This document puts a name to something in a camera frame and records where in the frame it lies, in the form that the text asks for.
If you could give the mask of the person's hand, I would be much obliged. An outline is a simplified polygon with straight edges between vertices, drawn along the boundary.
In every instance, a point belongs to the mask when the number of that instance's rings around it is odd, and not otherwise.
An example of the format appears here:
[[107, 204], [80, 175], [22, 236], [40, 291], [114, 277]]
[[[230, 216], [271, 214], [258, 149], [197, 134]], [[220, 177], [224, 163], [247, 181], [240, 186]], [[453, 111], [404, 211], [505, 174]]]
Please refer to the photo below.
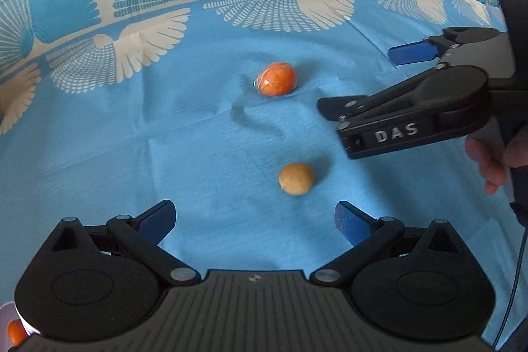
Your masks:
[[485, 180], [485, 193], [493, 195], [507, 181], [506, 167], [516, 169], [527, 166], [527, 127], [508, 143], [501, 160], [493, 157], [484, 142], [473, 137], [465, 139], [465, 152], [479, 166], [480, 176]]

